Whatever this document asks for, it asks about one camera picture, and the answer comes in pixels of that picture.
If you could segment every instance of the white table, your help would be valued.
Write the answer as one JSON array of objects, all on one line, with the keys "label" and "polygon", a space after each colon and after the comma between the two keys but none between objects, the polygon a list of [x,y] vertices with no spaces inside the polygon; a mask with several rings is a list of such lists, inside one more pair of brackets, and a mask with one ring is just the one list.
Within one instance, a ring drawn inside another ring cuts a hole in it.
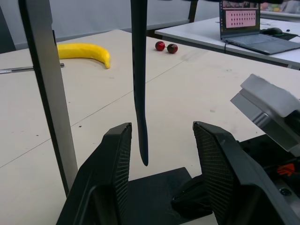
[{"label": "white table", "polygon": [[[147,38],[150,153],[149,166],[145,167],[138,149],[130,37],[129,33],[112,31],[76,40],[109,49],[113,60],[109,70],[92,60],[62,60],[66,64],[62,74],[79,167],[108,129],[132,122],[130,180],[180,167],[186,167],[194,177],[201,168],[193,121],[221,126],[240,141],[263,134],[230,103],[251,73],[300,98],[300,76],[296,70],[183,45],[174,55],[157,52],[157,40]],[[28,57],[25,50],[0,55],[1,67],[28,66]],[[66,197],[34,74],[4,75],[0,81],[1,89],[5,89],[0,95],[0,158],[5,159],[0,168],[0,223],[53,225]],[[187,225],[199,223],[217,224],[211,215]]]},{"label": "white table", "polygon": [[[218,22],[219,17],[165,28],[155,33],[162,35],[164,40],[224,53],[225,43],[220,39]],[[290,33],[300,35],[300,23],[261,19],[261,29],[271,27],[278,27],[283,32],[289,29]],[[300,37],[295,37],[291,41],[300,43]],[[271,64],[288,65],[290,68],[300,68],[300,49],[268,56],[234,45],[226,45],[226,53]]]}]

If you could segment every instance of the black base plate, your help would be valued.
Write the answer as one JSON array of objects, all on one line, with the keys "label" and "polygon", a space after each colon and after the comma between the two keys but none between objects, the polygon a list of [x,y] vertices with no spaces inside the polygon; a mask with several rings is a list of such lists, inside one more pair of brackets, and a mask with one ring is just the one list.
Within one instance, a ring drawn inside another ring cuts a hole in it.
[{"label": "black base plate", "polygon": [[178,225],[190,221],[173,210],[171,200],[179,188],[191,179],[186,168],[180,168],[130,181],[128,224]]}]

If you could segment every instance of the banana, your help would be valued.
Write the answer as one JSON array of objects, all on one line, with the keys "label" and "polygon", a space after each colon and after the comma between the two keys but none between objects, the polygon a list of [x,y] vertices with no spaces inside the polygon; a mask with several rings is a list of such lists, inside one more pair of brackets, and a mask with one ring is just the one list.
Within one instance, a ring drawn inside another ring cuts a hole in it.
[{"label": "banana", "polygon": [[60,59],[95,59],[104,63],[107,69],[111,67],[111,56],[109,52],[101,46],[85,43],[74,43],[57,45],[57,49]]}]

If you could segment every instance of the laptop keyboard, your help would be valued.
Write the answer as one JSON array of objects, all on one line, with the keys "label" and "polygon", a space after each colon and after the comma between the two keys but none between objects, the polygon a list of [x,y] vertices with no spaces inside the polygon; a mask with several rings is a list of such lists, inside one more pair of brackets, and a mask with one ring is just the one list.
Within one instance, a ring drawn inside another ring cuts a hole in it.
[{"label": "laptop keyboard", "polygon": [[264,35],[264,34],[254,34],[254,35],[226,38],[226,40],[237,42],[243,45],[251,45],[251,44],[257,44],[257,43],[262,43],[267,41],[275,41],[278,40],[278,38]]}]

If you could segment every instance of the red ball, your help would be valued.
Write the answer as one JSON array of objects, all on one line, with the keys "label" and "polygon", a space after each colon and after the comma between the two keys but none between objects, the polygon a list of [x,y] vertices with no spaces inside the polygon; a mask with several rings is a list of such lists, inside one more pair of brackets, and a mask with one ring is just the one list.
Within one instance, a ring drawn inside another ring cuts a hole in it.
[{"label": "red ball", "polygon": [[178,46],[176,44],[169,44],[167,50],[169,53],[174,54],[178,51]]},{"label": "red ball", "polygon": [[165,49],[165,44],[163,41],[157,41],[155,44],[155,48],[158,51],[163,51]]}]

